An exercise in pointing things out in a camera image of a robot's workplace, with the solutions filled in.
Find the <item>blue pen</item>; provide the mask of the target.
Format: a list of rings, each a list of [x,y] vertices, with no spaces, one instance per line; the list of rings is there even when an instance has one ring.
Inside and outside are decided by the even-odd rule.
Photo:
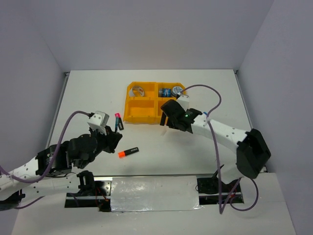
[[[119,117],[115,117],[115,129],[114,131],[117,133],[117,131],[119,130]]]

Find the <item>silver clear tape roll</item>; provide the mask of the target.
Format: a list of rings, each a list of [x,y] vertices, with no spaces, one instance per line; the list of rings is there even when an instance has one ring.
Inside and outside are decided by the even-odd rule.
[[[129,90],[129,97],[144,97],[145,91],[141,86],[132,86]]]

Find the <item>orange cap black highlighter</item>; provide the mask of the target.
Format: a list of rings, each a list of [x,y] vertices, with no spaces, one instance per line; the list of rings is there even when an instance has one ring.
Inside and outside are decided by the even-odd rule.
[[[124,158],[124,157],[131,155],[133,153],[137,153],[138,151],[139,151],[138,147],[127,149],[127,150],[119,152],[118,157],[121,159],[121,158]]]

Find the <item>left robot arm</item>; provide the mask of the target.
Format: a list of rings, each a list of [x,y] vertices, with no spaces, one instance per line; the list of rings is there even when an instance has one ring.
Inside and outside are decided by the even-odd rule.
[[[102,152],[114,153],[122,134],[106,127],[106,134],[91,130],[52,145],[24,165],[0,175],[0,209],[19,209],[23,199],[38,200],[57,193],[91,195],[96,190],[92,172],[84,168]]]

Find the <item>pink cap black highlighter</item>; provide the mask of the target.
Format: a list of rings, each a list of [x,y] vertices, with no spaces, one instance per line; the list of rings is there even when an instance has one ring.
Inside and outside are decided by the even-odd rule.
[[[123,122],[120,113],[115,113],[115,117],[119,117],[119,130],[124,130]]]

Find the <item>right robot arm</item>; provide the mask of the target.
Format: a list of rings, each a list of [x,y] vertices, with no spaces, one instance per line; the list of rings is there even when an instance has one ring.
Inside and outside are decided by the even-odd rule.
[[[214,140],[236,155],[231,164],[223,164],[221,175],[213,179],[213,188],[224,191],[230,183],[239,178],[256,179],[271,157],[261,132],[254,128],[248,131],[228,126],[208,118],[199,110],[188,109],[188,104],[188,100],[166,101],[160,107],[162,110],[160,125]]]

